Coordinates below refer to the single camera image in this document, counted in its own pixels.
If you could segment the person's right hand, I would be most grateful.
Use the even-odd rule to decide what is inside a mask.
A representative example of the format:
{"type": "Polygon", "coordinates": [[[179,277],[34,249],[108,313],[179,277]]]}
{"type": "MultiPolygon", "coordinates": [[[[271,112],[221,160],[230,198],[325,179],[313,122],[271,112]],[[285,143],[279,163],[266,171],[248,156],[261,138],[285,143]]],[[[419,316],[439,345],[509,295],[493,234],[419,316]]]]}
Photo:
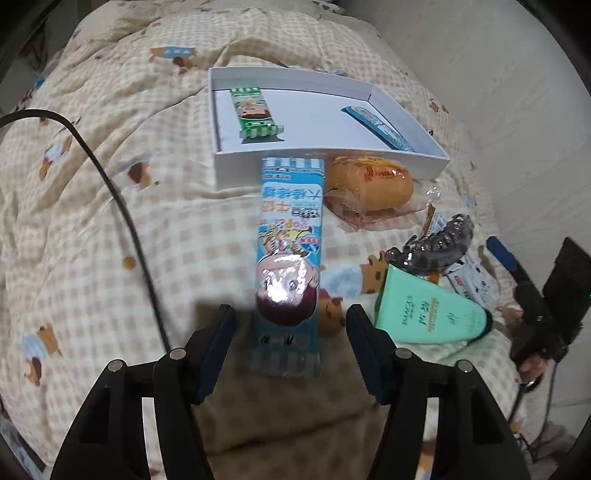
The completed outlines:
{"type": "MultiPolygon", "coordinates": [[[[503,307],[502,316],[505,320],[506,333],[516,347],[518,339],[518,327],[522,324],[523,311],[512,307],[503,307]]],[[[542,376],[548,368],[548,362],[538,354],[531,355],[518,366],[519,378],[522,384],[529,384],[542,376]]]]}

